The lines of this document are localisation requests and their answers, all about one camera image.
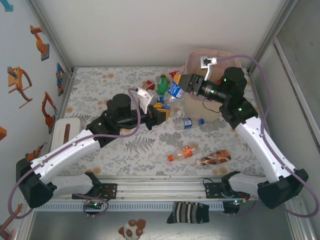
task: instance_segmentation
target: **white wall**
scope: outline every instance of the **white wall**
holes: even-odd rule
[[[74,66],[179,66],[203,47],[254,56],[285,0],[37,2]]]
[[[306,170],[309,175],[307,183],[320,198],[320,155],[273,45],[267,49],[260,64],[268,77],[273,99],[273,107],[267,117],[270,135],[297,169]],[[258,69],[254,71],[252,80],[261,105],[266,110],[268,98]],[[308,212],[312,213],[315,210],[313,197],[305,187],[302,194]],[[320,238],[320,214],[311,218],[311,222],[317,237]]]
[[[0,126],[7,130],[7,136],[0,141],[0,224],[8,217],[7,201],[10,190],[16,182],[16,163],[31,153],[39,145],[49,142],[50,135],[42,114],[42,101],[45,91],[49,93],[59,110],[64,95],[58,97],[56,68],[59,58],[50,46],[49,59],[41,61],[41,54],[36,47],[36,38],[30,32],[30,25],[39,27],[26,1],[10,0],[13,12],[5,12],[0,4]],[[39,34],[44,43],[46,36]],[[29,75],[32,87],[25,90],[32,98],[19,109],[25,100],[8,87],[7,67],[21,67]],[[25,87],[27,80],[22,78]],[[54,114],[47,103],[47,113]],[[12,208],[23,200],[20,190],[14,198]]]

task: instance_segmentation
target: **table surface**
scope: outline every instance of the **table surface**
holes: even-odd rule
[[[76,68],[74,81],[65,110],[66,118],[79,118],[84,125],[97,118],[116,94],[128,88],[141,87],[147,80],[155,80],[161,73],[176,70],[168,67],[93,67]],[[256,106],[250,84],[244,96]],[[184,101],[179,104],[183,110]],[[131,137],[112,141],[70,165],[62,175],[79,175],[93,171],[109,176],[208,176],[241,171],[250,175],[264,175],[264,171],[247,143],[231,129],[222,117],[203,126],[177,131],[174,119],[169,118],[148,130],[143,124]],[[122,135],[133,130],[122,129]],[[200,153],[180,161],[168,161],[176,148],[197,142]],[[228,150],[231,160],[218,165],[198,167],[196,159],[219,150]]]

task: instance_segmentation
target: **orange bottle cap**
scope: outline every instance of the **orange bottle cap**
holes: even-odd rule
[[[173,157],[172,155],[169,155],[169,156],[168,156],[168,159],[169,159],[170,162],[173,162],[173,161],[174,161],[174,157]]]

